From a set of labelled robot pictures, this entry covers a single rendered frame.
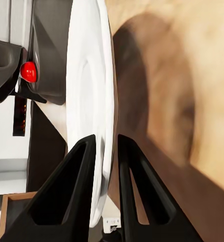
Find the bottle of coffee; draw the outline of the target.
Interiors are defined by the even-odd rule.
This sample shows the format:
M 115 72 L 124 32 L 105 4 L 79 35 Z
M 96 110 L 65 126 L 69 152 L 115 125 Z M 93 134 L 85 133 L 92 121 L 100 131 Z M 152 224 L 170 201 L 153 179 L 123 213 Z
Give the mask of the bottle of coffee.
M 18 82 L 15 88 L 13 89 L 13 92 L 10 93 L 8 96 L 19 96 L 19 97 L 24 97 L 27 99 L 34 100 L 35 102 L 47 103 L 47 100 L 44 100 L 38 94 L 34 94 L 29 90 L 23 78 L 18 79 Z

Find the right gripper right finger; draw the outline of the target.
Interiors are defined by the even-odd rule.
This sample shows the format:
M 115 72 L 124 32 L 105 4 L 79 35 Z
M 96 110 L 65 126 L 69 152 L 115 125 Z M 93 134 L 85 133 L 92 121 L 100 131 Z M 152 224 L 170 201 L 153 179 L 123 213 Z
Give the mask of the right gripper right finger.
M 148 222 L 138 222 L 132 171 Z M 204 242 L 138 144 L 118 135 L 122 242 Z

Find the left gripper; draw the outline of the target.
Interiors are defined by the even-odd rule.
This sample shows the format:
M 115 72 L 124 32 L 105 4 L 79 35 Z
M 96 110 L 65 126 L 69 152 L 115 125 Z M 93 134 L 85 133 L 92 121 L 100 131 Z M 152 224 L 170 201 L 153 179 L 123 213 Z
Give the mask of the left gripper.
M 105 233 L 104 230 L 102 230 L 102 235 L 103 237 L 100 242 L 122 242 L 120 226 L 116 227 L 116 230 L 111 233 Z

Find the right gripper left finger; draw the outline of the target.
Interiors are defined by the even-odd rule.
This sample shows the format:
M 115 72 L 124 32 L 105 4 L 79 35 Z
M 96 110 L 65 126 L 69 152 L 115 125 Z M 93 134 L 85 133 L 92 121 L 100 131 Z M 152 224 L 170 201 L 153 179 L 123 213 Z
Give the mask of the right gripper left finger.
M 76 142 L 0 242 L 88 242 L 96 136 Z

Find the saucer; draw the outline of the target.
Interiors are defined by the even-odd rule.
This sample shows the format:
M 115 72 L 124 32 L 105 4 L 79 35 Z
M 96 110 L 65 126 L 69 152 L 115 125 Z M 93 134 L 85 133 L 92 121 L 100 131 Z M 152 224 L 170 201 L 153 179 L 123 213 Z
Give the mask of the saucer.
M 73 0 L 67 49 L 66 125 L 70 151 L 96 136 L 90 214 L 93 228 L 102 216 L 112 175 L 118 116 L 113 38 L 104 0 Z

